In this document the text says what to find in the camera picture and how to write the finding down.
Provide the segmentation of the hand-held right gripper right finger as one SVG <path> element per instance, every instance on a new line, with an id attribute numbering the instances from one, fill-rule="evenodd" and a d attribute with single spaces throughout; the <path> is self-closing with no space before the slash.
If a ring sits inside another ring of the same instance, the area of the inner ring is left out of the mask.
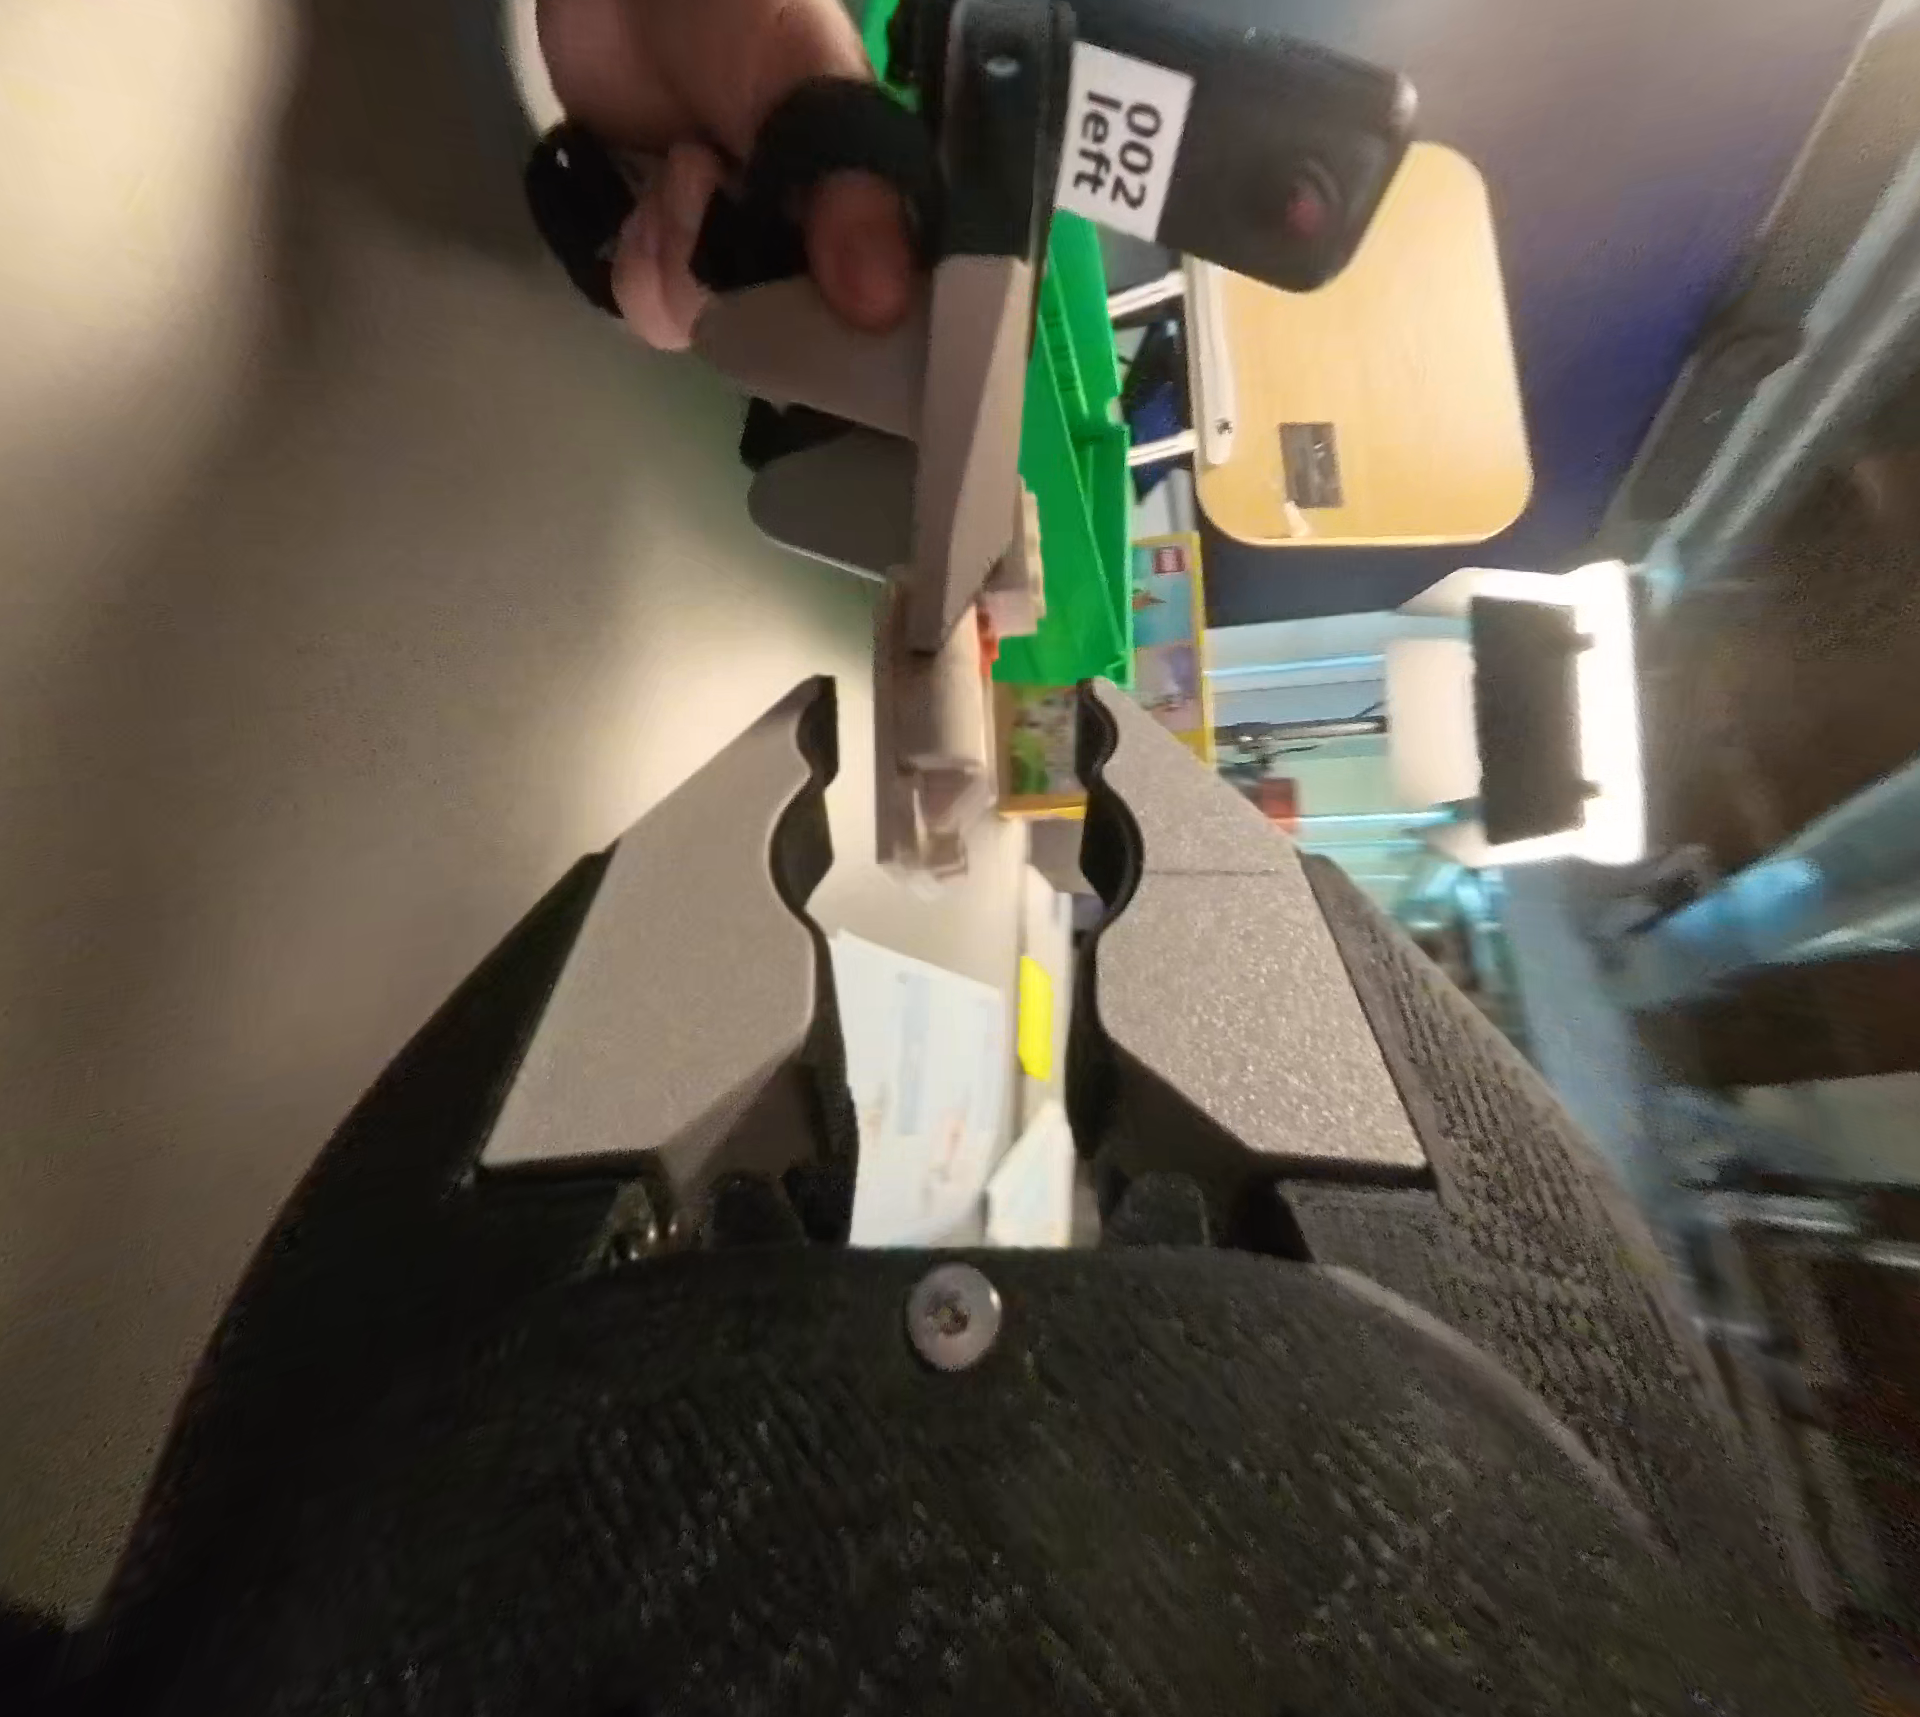
<path id="1" fill-rule="evenodd" d="M 1115 684 L 1072 695 L 1072 775 L 1094 927 L 1065 1126 L 1094 1179 L 1418 1192 L 1418 1126 L 1295 840 Z"/>

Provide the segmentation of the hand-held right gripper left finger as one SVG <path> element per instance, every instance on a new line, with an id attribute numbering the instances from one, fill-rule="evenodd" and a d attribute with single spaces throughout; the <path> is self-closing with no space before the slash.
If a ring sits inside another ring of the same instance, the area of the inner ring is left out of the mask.
<path id="1" fill-rule="evenodd" d="M 834 679 L 793 684 L 598 856 L 515 1058 L 487 1172 L 637 1165 L 670 1208 L 722 1179 L 855 1214 L 857 1110 L 830 927 Z"/>

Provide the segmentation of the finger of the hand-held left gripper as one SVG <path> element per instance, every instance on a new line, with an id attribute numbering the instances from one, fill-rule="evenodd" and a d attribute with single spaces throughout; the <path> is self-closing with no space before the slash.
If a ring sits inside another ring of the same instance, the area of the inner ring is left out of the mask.
<path id="1" fill-rule="evenodd" d="M 953 252 L 932 270 L 909 557 L 901 579 L 901 642 L 939 659 L 1013 546 L 1021 380 L 1036 266 L 1013 252 Z"/>

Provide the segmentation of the white lego brick model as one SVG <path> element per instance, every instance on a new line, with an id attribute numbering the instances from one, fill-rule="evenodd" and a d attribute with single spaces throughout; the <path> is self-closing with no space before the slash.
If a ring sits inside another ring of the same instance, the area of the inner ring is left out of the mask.
<path id="1" fill-rule="evenodd" d="M 968 872 L 968 840 L 998 812 L 998 652 L 1036 635 L 1043 505 L 1013 488 L 1013 531 L 979 606 L 939 652 L 906 635 L 906 571 L 881 588 L 871 635 L 871 753 L 881 753 L 881 866 L 901 881 L 939 891 Z"/>

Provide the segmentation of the yellow lego set box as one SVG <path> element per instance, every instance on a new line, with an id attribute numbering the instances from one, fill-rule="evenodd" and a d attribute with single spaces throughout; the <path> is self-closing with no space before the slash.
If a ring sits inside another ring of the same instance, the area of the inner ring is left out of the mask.
<path id="1" fill-rule="evenodd" d="M 1207 679 L 1207 546 L 1198 531 L 1134 540 L 1134 679 L 1120 684 L 1180 745 L 1216 769 L 1216 718 Z M 1080 684 L 998 684 L 998 812 L 1080 822 L 1072 769 Z"/>

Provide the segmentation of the person's left hand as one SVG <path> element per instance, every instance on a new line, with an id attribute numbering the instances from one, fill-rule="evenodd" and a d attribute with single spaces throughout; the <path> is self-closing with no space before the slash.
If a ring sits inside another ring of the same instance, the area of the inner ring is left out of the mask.
<path id="1" fill-rule="evenodd" d="M 871 76 L 839 0 L 539 0 L 539 56 L 568 119 L 655 153 L 615 252 L 616 318 L 655 350 L 692 350 L 692 252 L 759 126 L 803 84 Z"/>

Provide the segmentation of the white metal board stand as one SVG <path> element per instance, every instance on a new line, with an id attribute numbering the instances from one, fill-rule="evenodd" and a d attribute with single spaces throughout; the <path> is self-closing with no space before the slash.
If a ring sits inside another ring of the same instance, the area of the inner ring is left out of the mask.
<path id="1" fill-rule="evenodd" d="M 1236 355 L 1226 266 L 1180 258 L 1159 282 L 1104 294 L 1120 355 L 1129 469 L 1209 475 L 1236 456 Z"/>

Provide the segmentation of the rounded wooden board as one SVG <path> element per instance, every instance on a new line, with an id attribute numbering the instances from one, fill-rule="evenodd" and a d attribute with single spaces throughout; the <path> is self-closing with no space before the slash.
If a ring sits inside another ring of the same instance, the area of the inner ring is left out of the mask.
<path id="1" fill-rule="evenodd" d="M 1489 190 L 1412 142 L 1347 270 L 1226 282 L 1236 456 L 1198 512 L 1265 553 L 1475 546 L 1533 505 L 1533 438 Z"/>

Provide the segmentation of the black light stand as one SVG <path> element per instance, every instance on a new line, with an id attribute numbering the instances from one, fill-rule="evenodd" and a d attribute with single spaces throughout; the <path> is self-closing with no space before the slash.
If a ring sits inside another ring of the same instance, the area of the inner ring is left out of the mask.
<path id="1" fill-rule="evenodd" d="M 1334 718 L 1334 720 L 1216 720 L 1216 763 L 1272 763 L 1317 742 L 1370 742 L 1384 732 L 1384 718 Z"/>

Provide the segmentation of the open instruction booklet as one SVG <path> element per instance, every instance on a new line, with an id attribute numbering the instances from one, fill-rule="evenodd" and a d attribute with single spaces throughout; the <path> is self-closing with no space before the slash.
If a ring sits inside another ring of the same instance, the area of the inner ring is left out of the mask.
<path id="1" fill-rule="evenodd" d="M 834 993 L 857 1120 L 855 1247 L 1065 1247 L 1072 1136 L 1057 1079 L 1013 1063 L 1013 962 L 1036 872 L 834 927 Z"/>

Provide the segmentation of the white studio light panel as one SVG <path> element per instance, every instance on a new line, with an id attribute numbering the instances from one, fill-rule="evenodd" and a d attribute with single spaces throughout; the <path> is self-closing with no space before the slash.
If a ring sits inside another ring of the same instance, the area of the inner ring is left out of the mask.
<path id="1" fill-rule="evenodd" d="M 1636 571 L 1465 568 L 1384 635 L 1384 778 L 1449 866 L 1638 866 Z"/>

